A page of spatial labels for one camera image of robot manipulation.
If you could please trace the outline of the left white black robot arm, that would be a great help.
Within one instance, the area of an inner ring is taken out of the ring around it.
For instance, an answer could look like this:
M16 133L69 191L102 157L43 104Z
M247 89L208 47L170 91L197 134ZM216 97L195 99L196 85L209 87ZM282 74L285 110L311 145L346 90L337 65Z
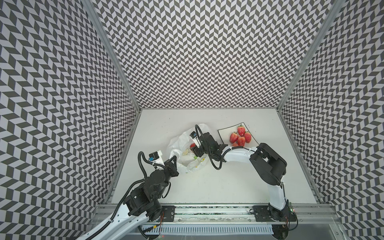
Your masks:
M163 197L165 189L170 188L170 179L179 175L177 157L163 161L161 152L157 151L145 159L144 153L139 152L138 162L144 178L133 182L112 214L78 237L79 240L120 240L135 230L139 230L147 240L158 238L147 235L141 225L164 218L159 199Z

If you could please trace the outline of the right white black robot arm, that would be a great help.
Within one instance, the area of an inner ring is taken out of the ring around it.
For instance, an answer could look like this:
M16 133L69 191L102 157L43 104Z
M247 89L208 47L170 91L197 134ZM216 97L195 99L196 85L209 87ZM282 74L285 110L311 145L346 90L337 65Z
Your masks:
M230 145L218 144L209 133L203 133L198 125L190 133L192 151L198 157L207 155L212 166L221 170L223 163L250 163L261 180L268 187L270 200L267 206L252 207L250 213L256 221L284 222L287 226L298 217L286 198L283 177L286 175L287 162L269 145L261 143L256 147L247 147L248 139L240 136Z

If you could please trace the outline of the red fake strawberry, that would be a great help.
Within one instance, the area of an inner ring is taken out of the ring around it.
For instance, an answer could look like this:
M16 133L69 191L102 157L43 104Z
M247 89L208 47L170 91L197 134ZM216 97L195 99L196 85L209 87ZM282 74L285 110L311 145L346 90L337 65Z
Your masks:
M235 143L239 138L239 135L238 133L235 133L233 132L231 135L230 135L230 143L233 144Z
M246 144L246 138L245 137L239 137L237 140L238 146L244 147Z

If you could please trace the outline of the white plastic bag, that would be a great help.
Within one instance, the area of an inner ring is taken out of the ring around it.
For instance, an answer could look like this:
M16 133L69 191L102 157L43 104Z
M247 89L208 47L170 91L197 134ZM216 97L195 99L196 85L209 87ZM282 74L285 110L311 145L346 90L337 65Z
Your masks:
M166 158L170 159L176 156L179 174L190 174L199 171L210 162L207 154L197 157L191 150L191 145L194 144L194 141L190 134L193 131L195 131L195 127L188 129L178 137L174 137L166 149Z

